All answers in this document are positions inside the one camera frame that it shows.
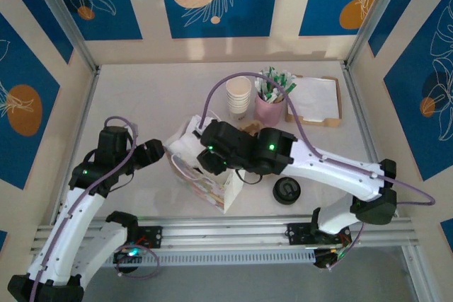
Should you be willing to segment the paper bag with animal print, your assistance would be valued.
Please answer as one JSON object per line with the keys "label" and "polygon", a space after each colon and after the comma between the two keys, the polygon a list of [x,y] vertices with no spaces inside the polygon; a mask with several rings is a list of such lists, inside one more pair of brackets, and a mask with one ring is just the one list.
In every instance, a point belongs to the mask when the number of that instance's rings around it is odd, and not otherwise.
{"label": "paper bag with animal print", "polygon": [[195,136],[201,116],[194,115],[164,142],[164,151],[173,172],[198,197],[226,213],[243,189],[243,181],[234,170],[213,175],[202,168],[197,156],[205,150]]}

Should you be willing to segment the brown cardboard cup carrier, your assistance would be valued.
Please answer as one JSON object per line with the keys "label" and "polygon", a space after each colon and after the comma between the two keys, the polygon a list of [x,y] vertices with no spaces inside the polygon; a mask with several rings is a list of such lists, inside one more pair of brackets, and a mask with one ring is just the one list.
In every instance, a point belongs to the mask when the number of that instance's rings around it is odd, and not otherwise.
{"label": "brown cardboard cup carrier", "polygon": [[253,136],[264,127],[265,126],[263,125],[263,123],[259,120],[252,120],[250,122],[244,122],[243,124],[241,124],[239,126],[239,130]]}

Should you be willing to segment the pink holder cup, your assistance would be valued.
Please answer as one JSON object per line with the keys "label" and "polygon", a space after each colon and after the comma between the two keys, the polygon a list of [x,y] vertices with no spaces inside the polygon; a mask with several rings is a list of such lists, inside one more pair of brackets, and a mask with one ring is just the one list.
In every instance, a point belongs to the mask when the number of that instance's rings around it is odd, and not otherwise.
{"label": "pink holder cup", "polygon": [[285,102],[267,103],[257,95],[255,97],[255,107],[253,117],[266,127],[274,127],[280,121]]}

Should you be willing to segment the stack of paper cups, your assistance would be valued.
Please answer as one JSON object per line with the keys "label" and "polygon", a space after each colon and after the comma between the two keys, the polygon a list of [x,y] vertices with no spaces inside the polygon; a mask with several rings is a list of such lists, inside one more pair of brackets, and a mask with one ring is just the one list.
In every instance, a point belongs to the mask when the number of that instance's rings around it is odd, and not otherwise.
{"label": "stack of paper cups", "polygon": [[251,82],[245,76],[229,79],[226,82],[226,95],[230,117],[242,120],[251,102]]}

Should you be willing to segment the black cup lid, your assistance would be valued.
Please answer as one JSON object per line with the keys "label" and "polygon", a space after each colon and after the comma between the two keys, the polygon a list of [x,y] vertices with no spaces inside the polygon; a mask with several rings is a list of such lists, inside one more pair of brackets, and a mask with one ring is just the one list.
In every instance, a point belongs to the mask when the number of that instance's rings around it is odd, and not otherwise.
{"label": "black cup lid", "polygon": [[283,205],[294,204],[301,196],[299,183],[290,177],[280,178],[273,186],[273,197]]}

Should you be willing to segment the green white stirrer packets bundle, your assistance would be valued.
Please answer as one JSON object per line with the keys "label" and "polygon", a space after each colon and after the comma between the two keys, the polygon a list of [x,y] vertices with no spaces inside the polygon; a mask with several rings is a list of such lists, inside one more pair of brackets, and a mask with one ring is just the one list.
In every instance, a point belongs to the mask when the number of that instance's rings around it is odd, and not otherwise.
{"label": "green white stirrer packets bundle", "polygon": [[269,66],[259,72],[263,78],[254,81],[258,97],[265,103],[280,103],[285,99],[285,93],[289,94],[296,88],[296,76],[288,71],[277,71]]}

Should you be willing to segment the stack of white napkins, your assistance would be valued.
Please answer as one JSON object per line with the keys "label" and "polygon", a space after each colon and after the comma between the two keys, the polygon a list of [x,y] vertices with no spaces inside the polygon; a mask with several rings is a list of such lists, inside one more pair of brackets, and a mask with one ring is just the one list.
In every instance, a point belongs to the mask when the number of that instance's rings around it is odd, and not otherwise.
{"label": "stack of white napkins", "polygon": [[318,123],[340,118],[335,79],[296,77],[294,83],[289,98],[302,121]]}

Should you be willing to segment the black controller board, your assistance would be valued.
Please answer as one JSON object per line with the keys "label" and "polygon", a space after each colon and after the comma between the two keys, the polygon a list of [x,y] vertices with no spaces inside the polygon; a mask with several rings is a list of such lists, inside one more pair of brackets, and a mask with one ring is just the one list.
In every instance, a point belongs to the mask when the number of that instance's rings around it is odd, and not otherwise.
{"label": "black controller board", "polygon": [[349,248],[316,249],[314,265],[319,269],[332,269],[348,253]]}
{"label": "black controller board", "polygon": [[145,255],[143,249],[136,246],[123,248],[113,255],[113,264],[119,275],[131,274],[138,269],[138,267],[131,267],[128,265],[137,264],[142,261]]}

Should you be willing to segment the wooden napkin tray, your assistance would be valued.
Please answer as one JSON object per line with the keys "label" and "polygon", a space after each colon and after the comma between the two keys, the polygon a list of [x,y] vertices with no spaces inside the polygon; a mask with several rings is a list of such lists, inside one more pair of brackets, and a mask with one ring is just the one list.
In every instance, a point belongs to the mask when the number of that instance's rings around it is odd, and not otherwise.
{"label": "wooden napkin tray", "polygon": [[316,123],[316,122],[305,122],[305,121],[302,121],[297,116],[297,114],[294,115],[292,113],[290,105],[287,104],[287,112],[286,112],[286,115],[285,115],[285,121],[286,122],[296,122],[297,120],[299,120],[302,124],[310,124],[310,125],[316,125],[316,126],[322,126],[322,127],[338,127],[340,125],[341,120],[342,120],[342,103],[341,103],[341,93],[340,93],[340,86],[339,86],[338,79],[334,78],[334,77],[328,77],[328,76],[324,76],[322,78],[335,79],[336,82],[337,82],[337,96],[338,96],[338,106],[339,106],[339,110],[340,110],[340,118],[339,119],[326,119],[324,122],[318,122],[318,123]]}

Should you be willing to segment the aluminium side rail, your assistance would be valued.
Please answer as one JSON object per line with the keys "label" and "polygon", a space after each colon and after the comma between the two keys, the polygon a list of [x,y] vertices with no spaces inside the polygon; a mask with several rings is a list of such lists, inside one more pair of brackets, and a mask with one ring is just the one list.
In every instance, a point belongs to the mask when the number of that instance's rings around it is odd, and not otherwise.
{"label": "aluminium side rail", "polygon": [[74,164],[74,160],[76,157],[76,152],[78,150],[78,147],[79,147],[79,144],[81,141],[81,136],[83,134],[84,126],[85,126],[85,123],[86,123],[86,120],[88,117],[88,112],[90,110],[94,94],[96,92],[96,86],[97,86],[98,79],[99,79],[99,73],[100,73],[100,67],[98,66],[97,69],[94,71],[93,78],[89,84],[88,92],[86,93],[85,98],[84,98],[81,114],[80,114],[80,117],[79,117],[79,119],[77,121],[77,125],[76,125],[75,135],[69,145],[70,153],[68,154],[67,158],[64,160],[64,163],[63,163],[64,172],[59,177],[57,193],[52,196],[52,200],[50,202],[51,203],[50,207],[52,208],[52,210],[50,211],[50,216],[46,218],[46,221],[48,221],[51,226],[57,220],[57,216],[59,214],[59,209],[62,205],[64,194],[66,192],[66,188],[67,188],[67,185],[69,182],[69,176],[71,175],[72,166]]}
{"label": "aluminium side rail", "polygon": [[[372,142],[371,134],[365,119],[365,112],[362,108],[360,97],[353,82],[350,72],[342,65],[343,78],[348,89],[352,108],[359,127],[362,143],[367,154],[366,161],[360,161],[360,167],[366,168],[369,165],[377,165],[382,170],[384,166],[377,161],[377,152]],[[363,223],[374,225],[384,225],[390,223],[395,216],[396,210],[396,193],[390,187],[380,189],[384,195],[380,198],[373,199],[371,202],[359,198],[352,199],[351,212],[357,213],[357,217]]]}

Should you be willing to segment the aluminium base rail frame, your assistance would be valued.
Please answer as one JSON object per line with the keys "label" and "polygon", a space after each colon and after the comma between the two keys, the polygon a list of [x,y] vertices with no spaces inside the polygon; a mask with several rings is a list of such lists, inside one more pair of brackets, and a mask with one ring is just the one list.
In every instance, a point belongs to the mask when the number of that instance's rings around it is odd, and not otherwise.
{"label": "aluminium base rail frame", "polygon": [[[208,251],[287,249],[287,224],[308,223],[309,215],[220,216],[212,218],[143,218],[140,226],[161,226],[161,250]],[[419,245],[409,218],[396,217],[384,226],[358,223],[350,227],[355,247],[391,247]]]}

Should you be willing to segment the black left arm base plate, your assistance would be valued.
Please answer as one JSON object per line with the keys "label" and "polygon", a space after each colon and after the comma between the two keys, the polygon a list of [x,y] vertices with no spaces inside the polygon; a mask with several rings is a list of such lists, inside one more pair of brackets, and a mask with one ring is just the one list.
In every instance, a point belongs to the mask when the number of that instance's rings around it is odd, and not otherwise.
{"label": "black left arm base plate", "polygon": [[148,249],[159,249],[163,238],[162,231],[162,226],[140,226],[134,243]]}

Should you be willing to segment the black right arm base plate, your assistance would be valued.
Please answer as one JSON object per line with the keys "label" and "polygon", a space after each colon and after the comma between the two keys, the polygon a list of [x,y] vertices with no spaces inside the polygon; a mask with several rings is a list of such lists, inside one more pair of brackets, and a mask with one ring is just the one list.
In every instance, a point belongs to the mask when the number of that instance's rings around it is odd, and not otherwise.
{"label": "black right arm base plate", "polygon": [[310,223],[289,223],[285,235],[290,245],[342,245],[351,244],[352,237],[348,227],[339,233],[325,233]]}

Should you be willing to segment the aluminium corner post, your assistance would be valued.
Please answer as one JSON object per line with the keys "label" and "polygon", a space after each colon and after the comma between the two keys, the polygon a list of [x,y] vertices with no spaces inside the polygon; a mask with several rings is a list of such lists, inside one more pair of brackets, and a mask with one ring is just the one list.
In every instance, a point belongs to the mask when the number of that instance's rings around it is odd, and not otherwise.
{"label": "aluminium corner post", "polygon": [[390,1],[391,0],[374,0],[372,3],[371,9],[364,19],[361,28],[358,30],[354,43],[352,44],[352,47],[344,61],[346,70],[349,71],[352,69],[354,62],[357,61],[362,49],[366,47],[369,38],[382,18],[382,15]]}
{"label": "aluminium corner post", "polygon": [[98,65],[86,46],[85,39],[63,0],[44,0],[72,47],[79,53],[87,68],[97,74]]}

